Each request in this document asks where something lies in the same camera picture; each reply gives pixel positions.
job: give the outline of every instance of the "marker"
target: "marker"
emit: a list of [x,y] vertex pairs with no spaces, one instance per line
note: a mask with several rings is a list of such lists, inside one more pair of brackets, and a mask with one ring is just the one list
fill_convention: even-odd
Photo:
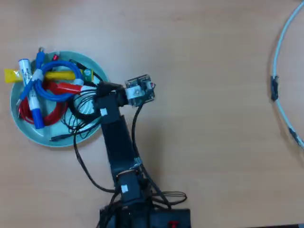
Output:
[[[24,58],[19,60],[19,68],[23,78],[23,84],[26,86],[32,79],[32,71],[30,68],[29,60]],[[28,105],[32,112],[34,125],[36,129],[44,128],[42,113],[39,105],[39,100],[34,88],[32,88],[28,93]]]

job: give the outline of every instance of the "plate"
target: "plate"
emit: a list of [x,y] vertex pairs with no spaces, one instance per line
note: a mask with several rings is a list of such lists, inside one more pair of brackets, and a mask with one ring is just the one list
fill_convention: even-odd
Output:
[[[55,52],[46,54],[46,61],[49,61],[52,56],[55,54]],[[68,61],[69,59],[73,59],[82,65],[93,69],[94,72],[96,72],[104,81],[108,81],[108,78],[106,77],[104,71],[102,68],[92,59],[89,57],[86,57],[84,55],[81,55],[77,52],[71,52],[71,51],[61,51],[60,52],[60,59]],[[11,115],[14,119],[14,122],[16,126],[19,128],[19,130],[26,135],[30,140],[44,146],[48,147],[66,147],[73,145],[73,137],[69,137],[57,142],[52,142],[49,139],[53,136],[61,135],[61,134],[68,134],[68,128],[61,122],[58,121],[56,124],[51,126],[46,126],[43,129],[36,130],[35,126],[32,124],[29,124],[28,122],[18,118],[16,103],[19,99],[19,96],[21,92],[23,91],[24,85],[21,82],[15,83],[11,93],[10,93],[10,110]],[[51,113],[55,106],[56,102],[52,102],[49,100],[44,100],[40,97],[40,108],[42,110],[42,114],[46,115]],[[90,134],[82,139],[80,136],[77,136],[76,140],[77,143],[82,142],[85,139],[90,138],[100,127],[97,127],[96,129],[92,130]]]

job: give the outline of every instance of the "wooden table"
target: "wooden table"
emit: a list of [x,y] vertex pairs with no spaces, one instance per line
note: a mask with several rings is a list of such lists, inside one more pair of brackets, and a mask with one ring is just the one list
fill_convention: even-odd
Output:
[[[270,57],[297,0],[2,0],[0,71],[47,51],[94,59],[113,82],[149,73],[157,100],[139,117],[142,159],[163,190],[185,191],[194,228],[304,222],[303,152],[269,100]],[[304,135],[304,12],[279,59],[280,96]],[[110,195],[73,148],[29,141],[0,98],[0,227],[93,228]],[[128,123],[134,109],[124,108]],[[113,185],[100,132],[81,144]]]

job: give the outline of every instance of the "blue cable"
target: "blue cable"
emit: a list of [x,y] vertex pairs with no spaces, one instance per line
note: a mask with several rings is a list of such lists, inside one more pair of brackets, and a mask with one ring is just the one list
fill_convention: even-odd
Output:
[[[45,75],[45,73],[51,69],[53,69],[54,67],[60,67],[60,66],[64,66],[64,67],[68,67],[70,68],[74,74],[75,74],[75,78],[79,78],[79,79],[83,79],[83,76],[79,70],[79,68],[71,62],[68,61],[52,61],[52,62],[48,62],[46,64],[44,64],[40,69],[42,70],[43,75]],[[43,98],[50,100],[50,101],[56,101],[56,102],[64,102],[67,99],[69,99],[71,96],[73,96],[74,94],[61,94],[61,95],[54,95],[51,93],[48,93],[47,91],[45,91],[42,88],[42,81],[41,80],[36,80],[35,81],[35,90],[36,92]]]
[[[39,52],[37,53],[36,56],[36,69],[40,69],[42,71],[42,74],[45,75],[45,73],[49,70],[51,70],[54,67],[60,67],[60,66],[64,66],[64,67],[68,67],[70,68],[74,74],[75,74],[75,79],[81,79],[83,80],[83,76],[79,70],[79,68],[71,62],[68,61],[51,61],[48,62],[44,65],[44,51],[42,49],[39,49]],[[30,80],[28,82],[28,84],[25,86],[23,92],[20,95],[20,100],[24,100],[27,95],[29,94],[30,90],[32,89],[32,87],[34,86],[36,92],[43,98],[50,100],[50,101],[56,101],[56,102],[65,102],[66,100],[68,100],[70,97],[72,97],[74,94],[62,94],[62,95],[54,95],[51,93],[48,93],[47,91],[45,91],[42,88],[42,81],[40,79],[37,80]]]
[[[304,1],[301,2],[301,4],[293,11],[293,13],[291,14],[291,16],[289,17],[289,19],[287,20],[287,22],[285,23],[280,38],[278,40],[276,49],[275,49],[275,56],[274,56],[274,61],[272,64],[272,78],[275,79],[277,72],[276,72],[276,68],[277,68],[277,60],[280,54],[280,50],[281,50],[281,46],[282,46],[282,42],[284,40],[285,34],[290,26],[290,24],[292,23],[292,21],[295,19],[295,17],[298,15],[298,13],[300,12],[300,10],[302,9],[302,7],[304,6]],[[304,149],[304,142],[302,141],[302,139],[296,134],[294,127],[291,125],[287,115],[285,114],[282,105],[280,103],[280,99],[276,99],[275,100],[276,106],[279,110],[279,112],[282,115],[282,118],[284,119],[287,127],[289,128],[289,131],[291,133],[294,133],[295,135],[293,135],[293,137],[295,138],[295,140],[297,141],[297,143],[299,144],[299,146],[301,146]]]

